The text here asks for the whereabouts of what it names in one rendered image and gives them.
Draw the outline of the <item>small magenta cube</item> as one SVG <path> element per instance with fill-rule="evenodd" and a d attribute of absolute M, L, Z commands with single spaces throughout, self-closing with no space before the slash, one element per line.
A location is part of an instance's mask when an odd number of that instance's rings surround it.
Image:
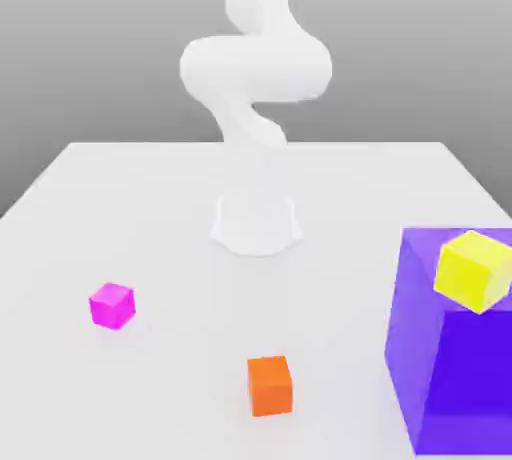
<path fill-rule="evenodd" d="M 106 283 L 92 296 L 89 305 L 94 324 L 120 330 L 136 314 L 134 290 Z"/>

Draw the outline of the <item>small orange cube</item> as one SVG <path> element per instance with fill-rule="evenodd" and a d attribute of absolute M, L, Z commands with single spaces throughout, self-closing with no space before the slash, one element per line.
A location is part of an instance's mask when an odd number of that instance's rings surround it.
<path fill-rule="evenodd" d="M 285 356 L 247 361 L 251 413 L 263 417 L 293 410 L 293 381 Z"/>

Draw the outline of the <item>small yellow cube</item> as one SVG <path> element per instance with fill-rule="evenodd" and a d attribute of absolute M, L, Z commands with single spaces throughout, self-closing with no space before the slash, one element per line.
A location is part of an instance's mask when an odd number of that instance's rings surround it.
<path fill-rule="evenodd" d="M 469 230 L 444 244 L 434 290 L 476 314 L 505 298 L 512 285 L 512 247 Z"/>

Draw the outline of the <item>large purple box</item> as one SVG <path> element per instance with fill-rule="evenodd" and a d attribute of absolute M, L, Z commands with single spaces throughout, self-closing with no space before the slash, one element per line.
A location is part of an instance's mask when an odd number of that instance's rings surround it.
<path fill-rule="evenodd" d="M 385 362 L 417 455 L 512 455 L 512 277 L 481 314 L 435 291 L 462 228 L 402 231 Z"/>

